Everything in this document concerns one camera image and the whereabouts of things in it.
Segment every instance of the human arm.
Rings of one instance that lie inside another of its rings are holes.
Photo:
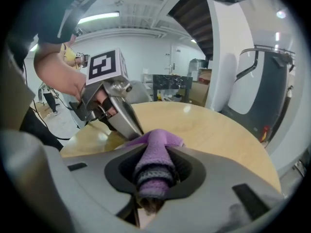
[[[38,77],[48,86],[73,95],[81,100],[81,91],[86,83],[86,75],[68,66],[60,57],[61,44],[39,43],[35,53],[34,67]],[[102,102],[107,98],[104,90],[96,94],[97,101]],[[113,116],[114,108],[108,110]]]
[[[76,64],[79,66],[81,65],[81,58],[76,58],[75,60],[66,60],[66,58],[64,59],[64,62],[68,65],[68,66],[71,66],[71,67],[75,67]]]

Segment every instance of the purple cloth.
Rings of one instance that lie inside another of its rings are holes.
[[[145,199],[145,202],[148,200],[149,204],[154,199],[163,199],[167,190],[174,183],[175,166],[165,146],[181,146],[183,139],[166,130],[158,129],[126,143],[126,146],[142,143],[148,143],[148,146],[133,173],[134,183],[138,186],[137,201],[140,205],[142,205],[140,203],[142,199]]]

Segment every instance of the round wooden table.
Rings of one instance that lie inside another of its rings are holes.
[[[179,102],[147,102],[132,105],[144,132],[165,129],[184,139],[188,148],[230,158],[281,192],[277,172],[260,142],[237,122],[204,107]],[[63,157],[110,151],[125,139],[94,121],[86,125],[62,149]]]

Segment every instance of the ceiling light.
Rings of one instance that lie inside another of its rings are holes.
[[[38,44],[35,44],[35,45],[30,49],[30,52],[35,51],[35,50],[37,49],[37,47],[38,47]]]
[[[286,13],[285,13],[285,11],[283,11],[283,10],[279,10],[279,11],[276,13],[276,16],[277,16],[278,18],[284,19],[284,18],[286,17]]]
[[[78,24],[87,22],[87,21],[93,21],[93,20],[97,20],[97,19],[102,19],[102,18],[109,18],[109,17],[118,17],[120,16],[119,12],[113,12],[113,13],[105,13],[105,14],[100,14],[100,15],[95,15],[95,16],[91,16],[91,17],[85,17],[82,18]]]
[[[276,41],[280,40],[280,32],[276,32]]]

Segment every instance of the fluorescent light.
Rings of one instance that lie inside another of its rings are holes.
[[[35,44],[35,45],[30,49],[30,52],[35,51],[35,50],[37,49],[37,47],[38,47],[38,44]]]
[[[276,41],[280,40],[280,32],[276,32]]]
[[[93,20],[97,20],[97,19],[102,19],[102,18],[109,18],[109,17],[118,17],[120,14],[119,12],[112,12],[112,13],[105,13],[105,14],[100,14],[100,15],[95,15],[95,16],[91,16],[91,17],[85,17],[82,18],[78,24],[87,22],[87,21],[93,21]]]

